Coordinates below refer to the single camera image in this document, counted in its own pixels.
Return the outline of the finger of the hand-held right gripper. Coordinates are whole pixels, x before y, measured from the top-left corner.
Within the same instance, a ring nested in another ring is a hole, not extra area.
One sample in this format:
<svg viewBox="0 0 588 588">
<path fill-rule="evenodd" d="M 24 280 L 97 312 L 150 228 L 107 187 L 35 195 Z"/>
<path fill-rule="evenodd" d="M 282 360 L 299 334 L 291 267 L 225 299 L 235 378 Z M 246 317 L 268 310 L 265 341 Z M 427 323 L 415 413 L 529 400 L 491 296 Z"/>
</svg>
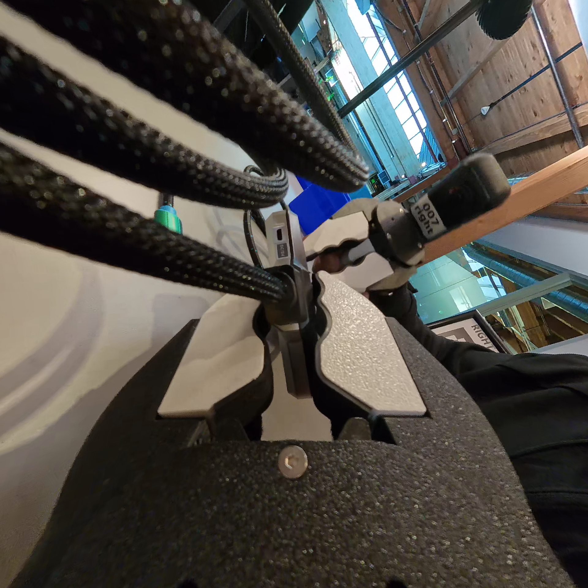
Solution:
<svg viewBox="0 0 588 588">
<path fill-rule="evenodd" d="M 303 240 L 307 260 L 313 260 L 345 243 L 359 243 L 369 236 L 369 221 L 363 212 L 327 219 Z"/>
<path fill-rule="evenodd" d="M 385 258 L 368 254 L 358 265 L 347 266 L 340 281 L 359 293 L 372 290 L 395 290 L 408 281 L 408 269 L 393 269 Z"/>
</svg>

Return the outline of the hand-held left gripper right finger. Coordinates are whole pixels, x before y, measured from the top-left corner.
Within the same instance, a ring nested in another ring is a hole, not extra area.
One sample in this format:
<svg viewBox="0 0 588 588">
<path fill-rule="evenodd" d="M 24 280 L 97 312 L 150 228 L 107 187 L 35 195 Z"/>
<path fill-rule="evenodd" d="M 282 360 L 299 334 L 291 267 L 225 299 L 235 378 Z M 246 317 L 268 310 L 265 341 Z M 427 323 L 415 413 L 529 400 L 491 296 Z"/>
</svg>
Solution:
<svg viewBox="0 0 588 588">
<path fill-rule="evenodd" d="M 350 419 L 371 431 L 388 417 L 423 418 L 428 409 L 386 316 L 325 271 L 313 278 L 313 402 L 334 439 Z"/>
</svg>

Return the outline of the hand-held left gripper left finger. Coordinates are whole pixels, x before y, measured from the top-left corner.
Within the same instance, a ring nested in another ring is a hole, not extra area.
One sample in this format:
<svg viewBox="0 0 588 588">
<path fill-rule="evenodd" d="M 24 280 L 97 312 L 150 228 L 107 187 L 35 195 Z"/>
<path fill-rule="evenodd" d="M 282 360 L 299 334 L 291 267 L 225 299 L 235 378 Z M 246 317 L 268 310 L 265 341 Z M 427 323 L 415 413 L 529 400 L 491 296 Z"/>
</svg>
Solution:
<svg viewBox="0 0 588 588">
<path fill-rule="evenodd" d="M 268 333 L 260 302 L 220 298 L 198 321 L 158 416 L 204 419 L 213 430 L 235 420 L 250 439 L 260 439 L 274 393 Z"/>
</svg>

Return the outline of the blue plastic bin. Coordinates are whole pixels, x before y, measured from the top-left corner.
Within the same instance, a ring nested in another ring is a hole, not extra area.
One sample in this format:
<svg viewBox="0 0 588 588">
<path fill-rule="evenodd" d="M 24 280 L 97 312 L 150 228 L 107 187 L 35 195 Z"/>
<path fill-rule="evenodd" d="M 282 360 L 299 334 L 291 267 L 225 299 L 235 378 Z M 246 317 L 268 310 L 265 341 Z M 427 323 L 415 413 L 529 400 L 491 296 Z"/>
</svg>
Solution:
<svg viewBox="0 0 588 588">
<path fill-rule="evenodd" d="M 302 191 L 290 202 L 289 208 L 298 216 L 300 228 L 305 235 L 310 235 L 351 201 L 347 193 L 335 192 L 302 177 L 295 177 Z"/>
</svg>

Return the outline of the person's right hand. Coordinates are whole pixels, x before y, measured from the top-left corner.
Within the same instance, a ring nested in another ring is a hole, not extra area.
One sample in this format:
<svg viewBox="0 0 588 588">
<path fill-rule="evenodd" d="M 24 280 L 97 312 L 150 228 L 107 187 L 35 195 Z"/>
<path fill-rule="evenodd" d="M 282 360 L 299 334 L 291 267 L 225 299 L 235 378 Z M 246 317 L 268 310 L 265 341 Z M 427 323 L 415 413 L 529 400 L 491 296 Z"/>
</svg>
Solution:
<svg viewBox="0 0 588 588">
<path fill-rule="evenodd" d="M 348 251 L 334 249 L 318 254 L 312 262 L 312 271 L 326 271 L 330 274 L 337 274 L 344 271 L 350 265 Z"/>
</svg>

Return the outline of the black-framed printed panel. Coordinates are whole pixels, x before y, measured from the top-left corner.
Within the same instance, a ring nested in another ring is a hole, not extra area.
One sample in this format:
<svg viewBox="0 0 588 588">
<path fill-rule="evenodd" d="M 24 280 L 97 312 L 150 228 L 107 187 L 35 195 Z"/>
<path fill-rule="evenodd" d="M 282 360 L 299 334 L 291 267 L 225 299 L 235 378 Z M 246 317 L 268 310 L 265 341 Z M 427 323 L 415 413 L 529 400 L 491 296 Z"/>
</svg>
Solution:
<svg viewBox="0 0 588 588">
<path fill-rule="evenodd" d="M 455 342 L 473 343 L 496 353 L 511 352 L 477 309 L 430 323 L 435 334 Z"/>
</svg>

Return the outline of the silver ceiling duct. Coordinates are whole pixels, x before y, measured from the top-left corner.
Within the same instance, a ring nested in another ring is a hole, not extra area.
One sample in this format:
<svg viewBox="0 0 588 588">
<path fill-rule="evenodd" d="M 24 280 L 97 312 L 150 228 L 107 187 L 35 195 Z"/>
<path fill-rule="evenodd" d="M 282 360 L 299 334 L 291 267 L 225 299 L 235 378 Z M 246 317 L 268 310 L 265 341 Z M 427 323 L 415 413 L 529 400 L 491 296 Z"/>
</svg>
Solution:
<svg viewBox="0 0 588 588">
<path fill-rule="evenodd" d="M 546 293 L 545 298 L 577 319 L 587 322 L 587 280 L 566 271 L 552 272 L 474 243 L 463 247 L 463 251 L 469 258 L 514 283 L 519 289 L 534 287 L 560 276 L 566 285 Z"/>
</svg>

